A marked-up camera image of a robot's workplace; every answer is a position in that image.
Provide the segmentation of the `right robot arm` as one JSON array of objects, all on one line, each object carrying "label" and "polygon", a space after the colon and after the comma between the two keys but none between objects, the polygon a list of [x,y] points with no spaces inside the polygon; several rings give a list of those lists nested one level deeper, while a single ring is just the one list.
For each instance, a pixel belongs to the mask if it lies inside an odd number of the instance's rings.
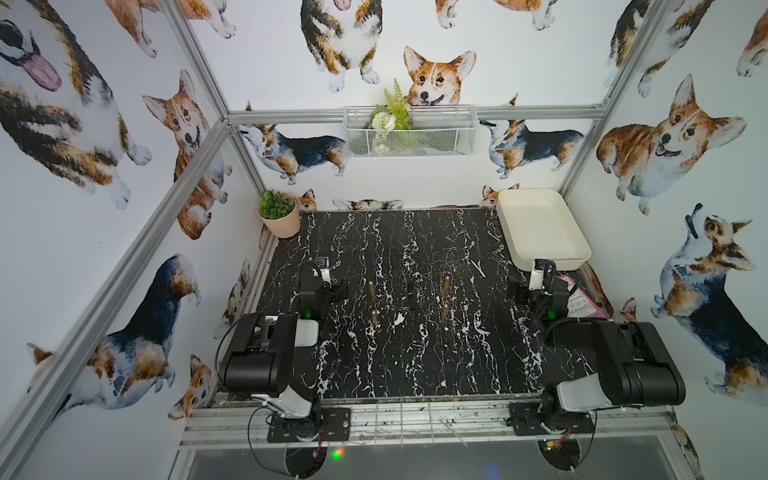
[{"label": "right robot arm", "polygon": [[545,387],[531,417],[551,426],[601,410],[684,402],[683,377],[652,324],[570,316],[578,286],[561,278],[551,260],[535,260],[529,276],[512,278],[509,288],[531,309],[543,345],[587,351],[595,360],[592,374]]}]

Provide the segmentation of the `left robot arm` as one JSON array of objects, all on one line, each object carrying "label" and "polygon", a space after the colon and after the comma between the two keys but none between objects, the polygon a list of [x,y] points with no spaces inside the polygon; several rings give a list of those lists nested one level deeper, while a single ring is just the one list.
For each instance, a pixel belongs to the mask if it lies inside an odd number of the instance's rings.
[{"label": "left robot arm", "polygon": [[229,344],[216,352],[219,386],[261,400],[282,420],[319,426],[320,400],[295,379],[295,352],[318,344],[329,307],[347,297],[346,282],[332,277],[326,257],[302,262],[287,312],[243,314],[224,334]]}]

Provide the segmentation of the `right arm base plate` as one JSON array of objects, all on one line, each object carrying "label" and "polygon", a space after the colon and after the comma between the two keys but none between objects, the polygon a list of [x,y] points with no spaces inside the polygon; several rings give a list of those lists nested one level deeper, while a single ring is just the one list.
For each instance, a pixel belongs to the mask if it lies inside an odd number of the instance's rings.
[{"label": "right arm base plate", "polygon": [[560,410],[546,410],[541,403],[508,404],[506,425],[517,436],[563,436],[571,434],[591,434],[595,431],[589,413],[574,413]]}]

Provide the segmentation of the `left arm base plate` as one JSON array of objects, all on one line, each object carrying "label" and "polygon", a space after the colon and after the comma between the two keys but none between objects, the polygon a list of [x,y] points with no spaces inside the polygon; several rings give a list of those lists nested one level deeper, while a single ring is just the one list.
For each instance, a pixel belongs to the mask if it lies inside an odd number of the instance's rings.
[{"label": "left arm base plate", "polygon": [[271,421],[269,443],[347,441],[352,411],[349,408],[321,408],[303,419],[277,417]]}]

